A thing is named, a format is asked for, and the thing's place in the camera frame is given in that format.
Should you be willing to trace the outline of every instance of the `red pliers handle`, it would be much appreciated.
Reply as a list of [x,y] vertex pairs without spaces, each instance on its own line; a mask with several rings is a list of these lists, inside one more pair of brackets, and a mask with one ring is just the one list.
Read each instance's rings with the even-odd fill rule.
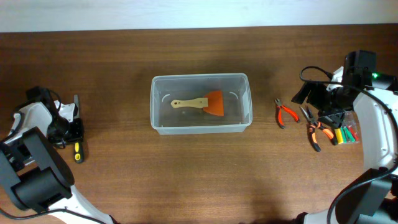
[[290,114],[295,122],[300,122],[300,118],[297,115],[297,113],[295,113],[294,111],[292,111],[291,109],[287,108],[285,105],[282,104],[280,99],[275,99],[275,103],[276,103],[276,122],[278,123],[280,128],[285,128],[284,122],[282,121],[282,110],[286,111],[288,114]]

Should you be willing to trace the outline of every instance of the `robotic arm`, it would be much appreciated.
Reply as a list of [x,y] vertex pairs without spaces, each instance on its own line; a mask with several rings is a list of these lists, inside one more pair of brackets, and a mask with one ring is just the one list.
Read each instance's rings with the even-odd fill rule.
[[[13,204],[21,210],[33,209],[38,213],[33,217],[49,214],[70,224],[117,223],[77,191],[71,170],[54,149],[82,142],[78,101],[63,105],[53,101],[50,90],[40,87],[28,90],[27,98],[13,114],[10,134],[0,142],[0,184]],[[32,162],[36,168],[17,174]]]
[[[293,97],[294,103],[303,103],[307,98],[319,110],[319,121],[339,128],[344,120],[345,111],[354,110],[358,115],[364,149],[364,168],[366,172],[347,186],[369,182],[347,193],[331,211],[331,223],[396,223],[398,221],[397,199],[386,199],[391,191],[398,195],[398,170],[384,178],[381,174],[395,168],[397,157],[397,138],[392,120],[398,115],[398,84],[395,76],[376,73],[376,54],[359,50],[351,52],[345,58],[345,66],[339,68],[329,78],[337,83],[325,86],[306,82]],[[385,105],[386,111],[374,99],[347,85],[365,89]],[[319,213],[302,213],[297,223],[326,223],[328,210]]]

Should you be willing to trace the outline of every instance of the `orange scraper blade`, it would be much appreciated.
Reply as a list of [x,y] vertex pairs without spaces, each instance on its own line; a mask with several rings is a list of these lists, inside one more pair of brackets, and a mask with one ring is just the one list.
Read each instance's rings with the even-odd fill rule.
[[223,92],[221,90],[212,91],[205,98],[207,98],[209,105],[203,108],[206,113],[224,116]]

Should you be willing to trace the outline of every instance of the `orange handled pliers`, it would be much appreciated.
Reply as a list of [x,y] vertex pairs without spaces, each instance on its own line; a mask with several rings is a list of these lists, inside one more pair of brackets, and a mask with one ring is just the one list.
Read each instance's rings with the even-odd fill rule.
[[285,128],[284,122],[282,121],[282,109],[285,110],[288,114],[292,115],[295,122],[297,123],[300,122],[300,118],[297,115],[297,113],[295,113],[294,111],[283,105],[280,99],[276,98],[275,103],[276,103],[276,122],[278,123],[280,128]]
[[300,107],[300,109],[303,112],[305,119],[307,119],[307,121],[309,123],[308,132],[310,135],[310,142],[311,142],[312,147],[317,152],[321,151],[321,148],[319,147],[318,142],[317,142],[317,138],[315,137],[315,129],[316,128],[319,128],[323,133],[325,133],[328,136],[328,138],[331,140],[331,142],[334,145],[337,145],[338,144],[337,138],[333,134],[333,132],[330,131],[329,129],[327,129],[326,127],[324,127],[324,125],[321,122],[317,121],[313,117],[312,112],[311,112],[310,108],[308,108],[307,105],[305,107],[306,107],[307,111],[305,111],[305,109],[302,107]]

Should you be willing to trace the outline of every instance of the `wooden scraper handle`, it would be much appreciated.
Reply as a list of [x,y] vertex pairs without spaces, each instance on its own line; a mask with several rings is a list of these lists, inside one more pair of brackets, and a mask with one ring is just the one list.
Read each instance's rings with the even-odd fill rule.
[[208,107],[209,104],[207,102],[207,98],[196,98],[193,100],[173,100],[172,107],[173,108],[181,108],[181,107],[194,107],[194,108],[204,108]]

